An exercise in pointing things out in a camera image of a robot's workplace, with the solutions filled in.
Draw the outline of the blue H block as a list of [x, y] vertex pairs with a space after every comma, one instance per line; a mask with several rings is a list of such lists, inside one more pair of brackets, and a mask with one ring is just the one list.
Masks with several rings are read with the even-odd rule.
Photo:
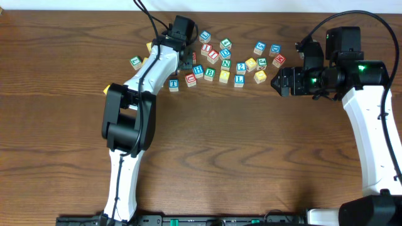
[[193, 67], [193, 74], [196, 78], [202, 78], [204, 76], [204, 68], [201, 65], [196, 65]]

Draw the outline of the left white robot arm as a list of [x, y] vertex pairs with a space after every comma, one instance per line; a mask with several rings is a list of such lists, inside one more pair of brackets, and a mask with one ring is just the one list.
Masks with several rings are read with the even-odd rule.
[[101, 225], [128, 225], [137, 208], [136, 188], [144, 152], [155, 134], [156, 96], [180, 63], [191, 56], [191, 38], [159, 36], [136, 75], [107, 90], [102, 137], [111, 158], [109, 197]]

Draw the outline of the yellow O block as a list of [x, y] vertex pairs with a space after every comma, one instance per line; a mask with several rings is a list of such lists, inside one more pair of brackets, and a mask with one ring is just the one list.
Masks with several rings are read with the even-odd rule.
[[248, 60], [246, 60], [245, 64], [246, 64], [246, 70], [248, 72], [253, 71], [257, 67], [257, 62], [253, 57], [251, 57]]
[[219, 75], [219, 82], [228, 83], [230, 77], [230, 72], [227, 70], [221, 70]]

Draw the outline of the blue T block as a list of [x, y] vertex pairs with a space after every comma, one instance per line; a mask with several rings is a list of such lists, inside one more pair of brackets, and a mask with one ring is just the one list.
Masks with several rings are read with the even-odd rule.
[[169, 80], [169, 91], [170, 92], [178, 92], [178, 79], [171, 79]]

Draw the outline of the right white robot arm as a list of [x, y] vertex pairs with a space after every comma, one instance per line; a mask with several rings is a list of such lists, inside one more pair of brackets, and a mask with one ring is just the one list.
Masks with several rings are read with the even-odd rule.
[[383, 62], [349, 60], [334, 67], [286, 67], [271, 86], [281, 96], [335, 93], [346, 111], [362, 170], [362, 198], [307, 211], [309, 225], [401, 225], [401, 141]]

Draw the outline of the green B block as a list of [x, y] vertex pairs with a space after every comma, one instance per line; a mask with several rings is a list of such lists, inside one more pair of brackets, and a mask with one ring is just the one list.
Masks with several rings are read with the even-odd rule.
[[204, 73], [204, 79], [208, 81], [213, 81], [215, 77], [215, 69], [207, 68]]

